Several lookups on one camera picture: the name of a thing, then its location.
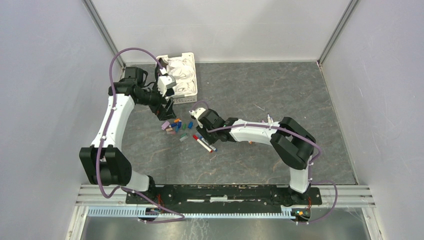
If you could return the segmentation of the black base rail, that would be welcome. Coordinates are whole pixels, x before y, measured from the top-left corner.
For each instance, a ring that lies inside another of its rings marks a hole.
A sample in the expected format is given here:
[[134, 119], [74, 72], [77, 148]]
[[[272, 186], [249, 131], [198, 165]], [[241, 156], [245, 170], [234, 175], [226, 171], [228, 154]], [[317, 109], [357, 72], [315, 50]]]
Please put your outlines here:
[[146, 193], [155, 203], [183, 215], [188, 214], [274, 214], [282, 207], [318, 206], [323, 203], [319, 188], [305, 194], [276, 184], [165, 184]]

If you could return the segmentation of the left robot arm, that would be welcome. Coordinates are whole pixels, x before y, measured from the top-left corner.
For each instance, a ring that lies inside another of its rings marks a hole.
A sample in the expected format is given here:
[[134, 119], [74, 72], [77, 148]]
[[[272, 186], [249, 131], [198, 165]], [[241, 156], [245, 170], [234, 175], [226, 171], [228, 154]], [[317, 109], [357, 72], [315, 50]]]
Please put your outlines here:
[[135, 105], [148, 106], [160, 121], [176, 118], [173, 111], [173, 87], [176, 80], [166, 68], [155, 69], [155, 80], [147, 83], [147, 71], [126, 67], [124, 77], [108, 89], [108, 104], [100, 129], [89, 147], [80, 149], [79, 158], [92, 185], [122, 186], [138, 191], [145, 204], [157, 198], [151, 176], [137, 173], [122, 153], [125, 128]]

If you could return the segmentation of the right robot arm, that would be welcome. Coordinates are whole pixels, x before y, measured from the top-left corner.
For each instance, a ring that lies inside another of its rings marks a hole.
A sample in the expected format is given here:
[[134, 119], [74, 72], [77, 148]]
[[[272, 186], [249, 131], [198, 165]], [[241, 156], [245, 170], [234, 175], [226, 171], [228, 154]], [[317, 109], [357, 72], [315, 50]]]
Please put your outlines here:
[[197, 121], [197, 131], [206, 141], [253, 142], [269, 145], [289, 167], [289, 199], [302, 204], [309, 198], [311, 178], [309, 165], [322, 152], [315, 138], [291, 117], [279, 122], [252, 122], [237, 117], [224, 120], [215, 110], [198, 107], [189, 111]]

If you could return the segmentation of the red cap marker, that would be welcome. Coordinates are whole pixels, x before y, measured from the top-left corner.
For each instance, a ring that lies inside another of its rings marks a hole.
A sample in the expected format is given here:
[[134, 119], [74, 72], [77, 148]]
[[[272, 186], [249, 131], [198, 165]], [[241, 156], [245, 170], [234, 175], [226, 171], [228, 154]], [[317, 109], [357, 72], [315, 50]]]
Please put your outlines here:
[[205, 144], [202, 140], [200, 140], [196, 135], [192, 136], [203, 148], [205, 148], [209, 153], [213, 153], [214, 151]]

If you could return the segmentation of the clear pen cap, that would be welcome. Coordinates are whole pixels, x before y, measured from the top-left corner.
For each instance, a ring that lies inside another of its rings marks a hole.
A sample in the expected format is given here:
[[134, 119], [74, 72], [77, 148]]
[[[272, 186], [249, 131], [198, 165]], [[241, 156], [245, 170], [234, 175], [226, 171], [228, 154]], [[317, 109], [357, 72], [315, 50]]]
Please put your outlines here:
[[182, 141], [186, 140], [187, 138], [188, 138], [188, 136], [187, 136], [187, 135], [182, 136], [182, 137], [179, 139], [179, 141], [180, 141], [180, 142], [182, 142]]

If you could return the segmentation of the pink highlighter cap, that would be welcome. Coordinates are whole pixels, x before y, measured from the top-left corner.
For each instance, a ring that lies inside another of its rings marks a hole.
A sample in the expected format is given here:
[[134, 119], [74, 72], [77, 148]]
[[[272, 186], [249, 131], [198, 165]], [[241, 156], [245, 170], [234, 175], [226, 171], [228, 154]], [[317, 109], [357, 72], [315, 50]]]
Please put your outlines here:
[[169, 121], [166, 121], [163, 125], [162, 125], [162, 130], [166, 130], [168, 128], [171, 127], [171, 123]]

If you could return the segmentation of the white plastic basket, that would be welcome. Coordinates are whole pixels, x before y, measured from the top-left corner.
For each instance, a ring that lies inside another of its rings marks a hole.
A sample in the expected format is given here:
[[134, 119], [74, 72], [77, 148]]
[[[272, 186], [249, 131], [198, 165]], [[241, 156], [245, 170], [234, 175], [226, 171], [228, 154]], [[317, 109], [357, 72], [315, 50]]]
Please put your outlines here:
[[171, 97], [176, 105], [189, 104], [198, 101], [198, 81], [195, 55], [193, 52], [183, 52], [180, 55], [158, 55], [156, 57], [171, 75], [176, 85]]

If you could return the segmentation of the white crumpled cloth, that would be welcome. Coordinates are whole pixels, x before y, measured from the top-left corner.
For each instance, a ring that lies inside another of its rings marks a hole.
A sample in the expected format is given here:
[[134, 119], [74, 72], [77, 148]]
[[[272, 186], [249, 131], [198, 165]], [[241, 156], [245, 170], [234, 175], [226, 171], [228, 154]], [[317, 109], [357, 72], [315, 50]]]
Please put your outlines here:
[[166, 70], [176, 80], [175, 95], [189, 95], [196, 92], [194, 63], [188, 57], [164, 57]]

